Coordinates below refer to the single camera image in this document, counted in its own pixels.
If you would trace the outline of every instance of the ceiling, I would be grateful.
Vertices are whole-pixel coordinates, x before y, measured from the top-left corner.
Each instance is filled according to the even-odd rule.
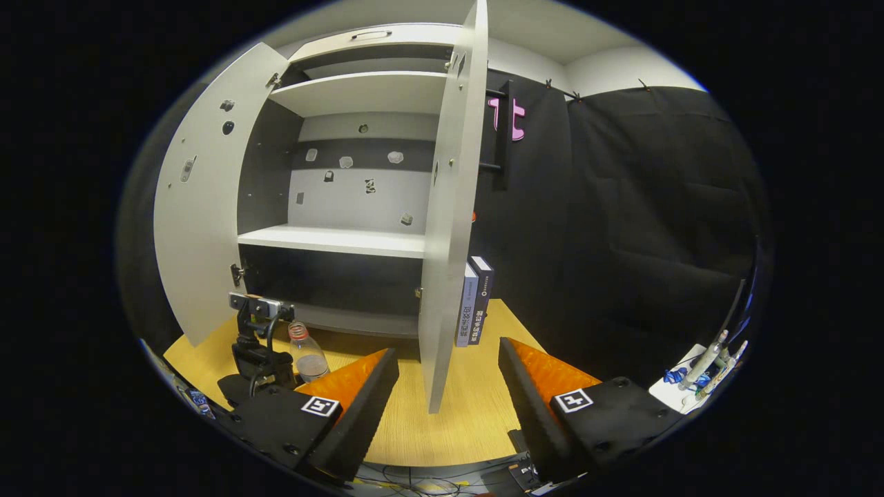
[[[278,48],[322,34],[398,22],[460,24],[474,0],[340,0],[261,36]],[[487,0],[491,38],[567,65],[580,57],[642,43],[604,21],[551,0]]]

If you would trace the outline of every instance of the open cabinet door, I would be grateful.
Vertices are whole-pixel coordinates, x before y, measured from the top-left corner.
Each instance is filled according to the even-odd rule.
[[[258,43],[202,92],[166,151],[154,204],[156,263],[191,345],[233,315],[231,265],[240,266],[236,204],[240,169],[258,112],[288,60]]]
[[[454,45],[442,96],[423,256],[418,337],[430,413],[442,403],[461,307],[482,142],[488,11],[476,0]]]

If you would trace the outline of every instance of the book spine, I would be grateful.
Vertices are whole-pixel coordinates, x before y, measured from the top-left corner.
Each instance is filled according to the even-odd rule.
[[[473,307],[476,305],[476,287],[479,278],[466,276],[463,279],[463,297],[461,299],[461,319],[457,329],[457,347],[469,344],[469,330],[473,322]]]
[[[482,328],[485,318],[488,316],[488,301],[492,298],[492,284],[494,283],[494,270],[487,271],[476,268],[476,273],[479,275],[479,284],[476,290],[476,312],[472,331],[469,334],[469,345],[478,345],[482,339]]]

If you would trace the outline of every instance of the book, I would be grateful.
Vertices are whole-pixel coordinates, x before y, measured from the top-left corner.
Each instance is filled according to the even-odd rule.
[[[476,288],[479,283],[479,276],[469,266],[466,266],[463,273],[463,294],[461,294],[461,315],[458,320],[457,340],[454,345],[457,347],[466,347],[469,345],[469,331],[472,329],[473,323],[473,307],[476,305]]]
[[[482,339],[482,327],[488,317],[488,301],[492,298],[494,285],[494,269],[482,257],[472,256],[469,263],[478,275],[479,283],[476,290],[476,304],[473,313],[472,331],[469,334],[469,345],[478,345]]]

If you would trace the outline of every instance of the black curtain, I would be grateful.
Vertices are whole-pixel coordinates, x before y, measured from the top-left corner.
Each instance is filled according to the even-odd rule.
[[[525,135],[512,143],[503,164],[510,170],[506,190],[494,188],[496,173],[479,173],[469,254],[484,257],[494,268],[492,297],[503,299],[546,346],[548,337],[560,334],[549,313],[568,221],[568,109],[561,92],[512,74],[489,71],[487,86],[499,89],[507,80],[525,109],[525,117],[516,120]],[[494,156],[494,109],[487,101],[480,157],[497,164],[503,161]],[[511,126],[509,119],[499,116],[498,125]]]
[[[566,103],[514,75],[489,72],[489,88],[506,78],[526,134],[507,158],[507,191],[479,176],[470,254],[495,266],[495,296],[548,352],[648,386],[713,339],[757,245],[767,246],[757,166],[706,92],[626,89]]]

